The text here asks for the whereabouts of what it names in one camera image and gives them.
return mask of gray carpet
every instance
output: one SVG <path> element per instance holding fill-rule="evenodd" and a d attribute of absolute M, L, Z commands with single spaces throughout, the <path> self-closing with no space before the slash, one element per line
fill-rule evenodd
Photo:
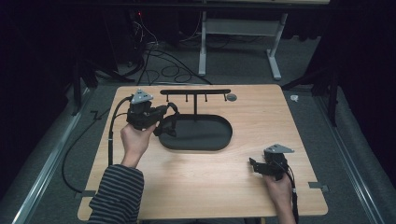
<path fill-rule="evenodd" d="M 268 62 L 263 56 L 263 47 L 270 46 L 271 40 L 260 38 L 234 37 L 225 47 L 225 42 L 212 40 L 211 48 L 207 53 L 206 79 L 212 84 L 269 84 L 283 85 L 300 77 L 315 50 L 317 40 L 299 42 L 296 39 L 282 40 L 276 53 L 276 59 L 282 75 L 282 80 L 273 81 Z M 162 44 L 160 50 L 174 55 L 186 64 L 190 70 L 197 71 L 199 50 L 194 42 L 180 45 L 178 48 Z M 161 73 L 165 66 L 172 65 L 158 57 L 149 57 L 148 70 Z M 128 68 L 120 65 L 121 72 Z M 167 68 L 164 74 L 172 76 L 175 68 Z M 156 77 L 155 72 L 148 72 L 142 76 L 142 84 L 151 82 Z M 174 77 L 160 76 L 157 81 L 175 82 Z M 204 83 L 200 78 L 193 77 L 190 83 Z M 82 112 L 77 127 L 72 132 L 65 148 L 70 148 L 80 137 L 83 131 L 93 122 L 94 114 L 105 112 L 111 105 L 118 86 L 125 85 L 117 81 L 100 80 L 99 87 L 93 92 L 91 100 Z M 395 212 L 391 210 L 396 202 L 395 190 L 389 183 L 380 165 L 375 159 L 362 136 L 359 125 L 348 111 L 342 91 L 339 94 L 337 106 L 337 130 L 342 135 L 350 154 L 356 158 L 357 167 L 362 171 L 369 190 L 374 194 L 375 201 L 384 218 L 384 223 L 396 220 Z M 350 181 L 348 172 L 342 162 L 337 149 L 337 143 L 323 117 L 318 98 L 311 96 L 308 87 L 284 91 L 291 114 L 302 137 L 309 159 L 313 165 L 318 181 L 329 187 L 324 197 L 329 206 L 329 213 L 322 217 L 301 217 L 300 223 L 371 223 L 361 200 Z M 291 94 L 298 94 L 298 103 L 290 100 Z M 63 132 L 67 118 L 70 116 L 70 107 L 54 123 L 51 130 L 37 146 L 35 152 L 22 168 L 5 199 L 1 202 L 0 223 L 11 223 L 20 209 L 26 194 L 33 185 L 46 158 L 54 148 L 54 139 Z M 93 158 L 99 140 L 105 127 L 106 119 L 97 120 L 91 128 L 79 138 L 70 150 L 65 164 L 66 178 L 77 189 L 83 189 L 91 170 Z M 63 182 L 61 166 L 52 177 L 41 201 L 38 204 L 30 223 L 82 223 L 77 218 L 80 198 Z M 267 218 L 267 223 L 276 223 L 273 217 Z"/>

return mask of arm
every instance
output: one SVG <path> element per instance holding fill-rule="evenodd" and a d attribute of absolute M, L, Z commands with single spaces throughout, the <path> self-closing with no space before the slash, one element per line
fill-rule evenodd
<path fill-rule="evenodd" d="M 155 125 L 138 131 L 127 124 L 121 130 L 124 157 L 121 164 L 106 168 L 99 190 L 90 202 L 89 223 L 136 223 L 144 178 L 135 169 L 149 146 Z"/>
<path fill-rule="evenodd" d="M 273 176 L 263 175 L 270 197 L 276 208 L 279 224 L 295 224 L 291 207 L 291 183 L 286 174 L 275 181 Z"/>

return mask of striped shirt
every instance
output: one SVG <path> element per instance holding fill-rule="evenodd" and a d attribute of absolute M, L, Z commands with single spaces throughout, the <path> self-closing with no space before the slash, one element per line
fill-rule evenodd
<path fill-rule="evenodd" d="M 144 184 L 137 169 L 120 164 L 107 167 L 90 202 L 88 223 L 136 223 Z"/>

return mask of hand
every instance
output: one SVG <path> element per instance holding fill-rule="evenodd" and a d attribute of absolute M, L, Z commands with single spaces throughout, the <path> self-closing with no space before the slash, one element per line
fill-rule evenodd
<path fill-rule="evenodd" d="M 124 158 L 121 165 L 136 168 L 140 158 L 149 146 L 149 137 L 155 130 L 155 124 L 144 131 L 134 128 L 131 124 L 125 125 L 120 131 L 124 147 Z"/>
<path fill-rule="evenodd" d="M 291 182 L 286 174 L 282 179 L 275 180 L 274 176 L 263 175 L 271 200 L 276 207 L 279 224 L 295 223 L 291 208 Z"/>

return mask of gray floor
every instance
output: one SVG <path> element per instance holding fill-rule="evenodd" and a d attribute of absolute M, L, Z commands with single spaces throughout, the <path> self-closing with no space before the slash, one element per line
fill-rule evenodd
<path fill-rule="evenodd" d="M 264 50 L 272 44 L 271 39 L 233 36 L 233 41 L 225 46 L 224 39 L 209 39 L 205 78 L 212 84 L 284 85 L 304 73 L 318 41 L 319 39 L 300 42 L 295 38 L 281 40 L 276 60 L 282 79 L 274 81 L 264 57 Z M 196 42 L 187 42 L 178 48 L 161 44 L 158 49 L 174 55 L 190 70 L 198 70 L 199 48 Z M 161 73 L 169 65 L 172 64 L 164 59 L 149 57 L 147 69 Z M 121 72 L 127 69 L 123 64 L 120 65 Z M 175 68 L 164 70 L 168 76 L 174 71 Z M 156 76 L 154 72 L 149 72 L 148 75 L 149 77 L 142 76 L 142 84 L 147 85 Z M 164 76 L 160 76 L 157 81 L 162 84 L 175 82 L 173 77 Z M 204 83 L 197 77 L 189 82 Z M 71 148 L 64 167 L 66 178 L 77 189 L 83 189 L 86 184 L 105 127 L 105 119 L 97 120 L 79 137 L 93 122 L 91 111 L 98 111 L 98 114 L 105 112 L 112 103 L 117 87 L 121 85 L 125 84 L 100 80 L 99 87 L 87 93 L 91 97 L 65 143 L 64 149 L 68 149 L 77 141 Z M 326 97 L 312 97 L 309 86 L 299 86 L 284 91 L 284 94 L 318 181 L 329 188 L 329 191 L 323 192 L 329 213 L 322 217 L 301 217 L 300 223 L 394 223 L 396 215 L 392 208 L 396 206 L 395 189 L 361 134 L 342 90 L 339 90 L 336 111 L 337 128 L 329 125 L 323 115 L 322 102 L 326 102 Z M 299 95 L 297 103 L 290 100 L 292 94 Z M 25 163 L 1 202 L 0 223 L 11 223 L 17 215 L 50 153 L 59 146 L 65 127 L 72 119 L 72 109 L 70 104 Z M 35 212 L 28 217 L 29 223 L 83 223 L 77 218 L 80 198 L 64 184 L 61 165 L 56 167 L 48 186 L 38 199 Z M 267 223 L 276 223 L 276 219 L 269 217 Z"/>

